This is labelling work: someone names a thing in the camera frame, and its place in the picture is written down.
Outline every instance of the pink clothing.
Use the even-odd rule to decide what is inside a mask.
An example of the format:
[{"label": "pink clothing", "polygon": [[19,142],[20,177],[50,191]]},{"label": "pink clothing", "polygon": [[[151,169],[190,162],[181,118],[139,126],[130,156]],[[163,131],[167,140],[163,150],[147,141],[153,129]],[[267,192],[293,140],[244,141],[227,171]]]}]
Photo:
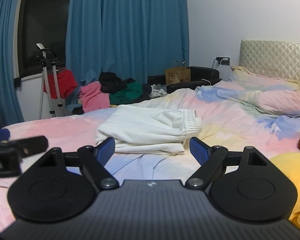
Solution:
[{"label": "pink clothing", "polygon": [[85,113],[110,107],[109,94],[101,92],[101,84],[99,81],[81,87],[79,97]]}]

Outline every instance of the power outlet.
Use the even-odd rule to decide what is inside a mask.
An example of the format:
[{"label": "power outlet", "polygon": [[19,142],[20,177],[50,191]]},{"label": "power outlet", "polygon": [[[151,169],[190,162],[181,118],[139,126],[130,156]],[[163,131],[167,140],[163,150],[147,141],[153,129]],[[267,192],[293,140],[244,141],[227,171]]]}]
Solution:
[{"label": "power outlet", "polygon": [[220,65],[230,65],[230,58],[229,57],[217,57],[217,61],[218,61],[218,64]]}]

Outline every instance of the black leather chair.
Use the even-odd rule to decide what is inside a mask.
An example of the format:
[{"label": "black leather chair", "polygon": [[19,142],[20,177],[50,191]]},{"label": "black leather chair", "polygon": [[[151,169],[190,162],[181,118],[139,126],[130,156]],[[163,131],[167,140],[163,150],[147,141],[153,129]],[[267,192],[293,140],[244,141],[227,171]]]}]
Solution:
[{"label": "black leather chair", "polygon": [[[180,88],[190,88],[195,90],[197,87],[201,86],[213,86],[214,84],[221,81],[219,78],[219,71],[207,67],[188,67],[191,69],[191,81],[183,82],[178,84],[172,84],[167,86],[167,93],[171,94]],[[166,84],[165,75],[157,75],[148,77],[148,84]]]}]

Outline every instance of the blue curtain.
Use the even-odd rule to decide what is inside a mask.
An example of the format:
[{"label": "blue curtain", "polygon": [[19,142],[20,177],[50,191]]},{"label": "blue curtain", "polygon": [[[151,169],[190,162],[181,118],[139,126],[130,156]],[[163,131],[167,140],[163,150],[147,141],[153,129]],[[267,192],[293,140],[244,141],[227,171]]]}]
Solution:
[{"label": "blue curtain", "polygon": [[17,0],[0,0],[0,125],[22,122],[13,86],[13,26]]},{"label": "blue curtain", "polygon": [[66,65],[78,80],[146,82],[175,60],[189,61],[186,0],[70,0]]}]

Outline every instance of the headboard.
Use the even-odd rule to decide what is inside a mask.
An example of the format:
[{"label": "headboard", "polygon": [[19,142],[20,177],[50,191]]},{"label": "headboard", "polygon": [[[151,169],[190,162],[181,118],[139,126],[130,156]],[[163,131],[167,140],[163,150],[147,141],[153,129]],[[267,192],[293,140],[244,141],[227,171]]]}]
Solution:
[{"label": "headboard", "polygon": [[300,82],[300,44],[242,40],[239,65],[255,74]]}]

